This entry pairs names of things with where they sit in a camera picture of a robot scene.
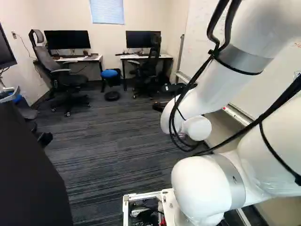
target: computer monitor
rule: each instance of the computer monitor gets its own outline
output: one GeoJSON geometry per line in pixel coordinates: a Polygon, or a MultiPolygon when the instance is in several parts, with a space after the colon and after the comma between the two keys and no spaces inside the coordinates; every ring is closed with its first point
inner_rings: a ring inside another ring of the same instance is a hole
{"type": "Polygon", "coordinates": [[[151,48],[151,38],[160,31],[126,31],[127,48],[151,48]]]}
{"type": "Polygon", "coordinates": [[[88,31],[44,31],[48,49],[91,48],[88,31]]]}
{"type": "Polygon", "coordinates": [[[16,65],[17,61],[0,23],[0,69],[16,65]]]}

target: window blind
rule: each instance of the window blind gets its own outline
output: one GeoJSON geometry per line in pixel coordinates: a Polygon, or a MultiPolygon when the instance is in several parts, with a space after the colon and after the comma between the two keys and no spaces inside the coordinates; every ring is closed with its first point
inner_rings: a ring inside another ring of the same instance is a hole
{"type": "Polygon", "coordinates": [[[124,24],[123,0],[90,0],[94,24],[124,24]]]}

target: black office chair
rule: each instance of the black office chair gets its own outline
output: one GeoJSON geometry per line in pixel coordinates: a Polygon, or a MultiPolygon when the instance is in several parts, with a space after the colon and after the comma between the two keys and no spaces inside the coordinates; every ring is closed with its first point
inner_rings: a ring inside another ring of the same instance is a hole
{"type": "Polygon", "coordinates": [[[45,46],[37,46],[33,34],[37,36],[37,43],[44,41],[44,35],[40,30],[36,29],[32,29],[29,32],[29,38],[37,59],[46,72],[47,77],[51,80],[52,88],[50,89],[49,99],[53,99],[57,92],[65,93],[63,100],[51,103],[51,111],[55,112],[58,106],[64,105],[66,107],[65,116],[69,117],[71,115],[70,111],[75,105],[90,107],[87,95],[73,96],[74,93],[79,92],[80,88],[87,83],[88,78],[84,75],[70,74],[70,69],[62,68],[54,61],[45,46]]]}
{"type": "Polygon", "coordinates": [[[140,65],[138,61],[129,60],[135,66],[135,86],[133,98],[140,95],[147,95],[152,98],[159,89],[156,66],[160,57],[161,36],[154,34],[151,39],[153,47],[150,49],[147,61],[140,65]]]}

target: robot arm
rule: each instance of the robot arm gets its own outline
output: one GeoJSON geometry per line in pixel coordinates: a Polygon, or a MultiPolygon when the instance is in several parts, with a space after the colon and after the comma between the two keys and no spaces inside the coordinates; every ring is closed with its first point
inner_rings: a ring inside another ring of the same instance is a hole
{"type": "MultiPolygon", "coordinates": [[[[178,132],[194,140],[206,139],[211,132],[210,122],[203,117],[222,109],[235,95],[275,58],[291,40],[301,36],[301,15],[298,0],[243,1],[233,23],[231,43],[214,59],[179,105],[184,121],[174,116],[178,132]],[[190,129],[186,123],[197,124],[190,129]]],[[[174,106],[171,100],[161,116],[161,128],[169,133],[169,116],[174,106]]]]}
{"type": "MultiPolygon", "coordinates": [[[[299,0],[243,1],[235,17],[231,43],[211,61],[198,86],[181,101],[178,108],[186,120],[176,112],[176,131],[194,140],[206,139],[211,124],[200,115],[228,104],[283,47],[301,36],[300,8],[299,0]]],[[[300,97],[293,99],[254,127],[237,150],[179,161],[172,171],[180,208],[176,224],[214,226],[228,210],[272,197],[301,195],[301,184],[296,182],[301,174],[300,101],[300,97]]],[[[171,100],[161,116],[165,133],[169,133],[173,106],[171,100]]]]}

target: whiteboard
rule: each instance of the whiteboard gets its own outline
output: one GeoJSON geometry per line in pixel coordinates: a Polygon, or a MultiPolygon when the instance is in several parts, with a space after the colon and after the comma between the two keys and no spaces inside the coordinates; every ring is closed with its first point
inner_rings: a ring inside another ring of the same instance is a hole
{"type": "MultiPolygon", "coordinates": [[[[189,78],[207,60],[208,50],[214,48],[206,30],[217,3],[218,0],[190,0],[180,65],[180,72],[189,78]]],[[[219,40],[224,37],[225,17],[226,12],[214,33],[219,40]]],[[[298,42],[282,50],[262,74],[254,76],[231,104],[250,118],[258,118],[293,82],[295,71],[301,71],[301,44],[298,42]]]]}
{"type": "MultiPolygon", "coordinates": [[[[207,38],[207,27],[219,0],[190,0],[180,72],[192,78],[208,59],[215,44],[207,38]]],[[[214,35],[222,42],[228,8],[217,23],[214,35]]]]}
{"type": "Polygon", "coordinates": [[[232,105],[252,119],[258,118],[293,82],[301,70],[301,48],[292,43],[260,74],[256,75],[231,101],[232,105]]]}

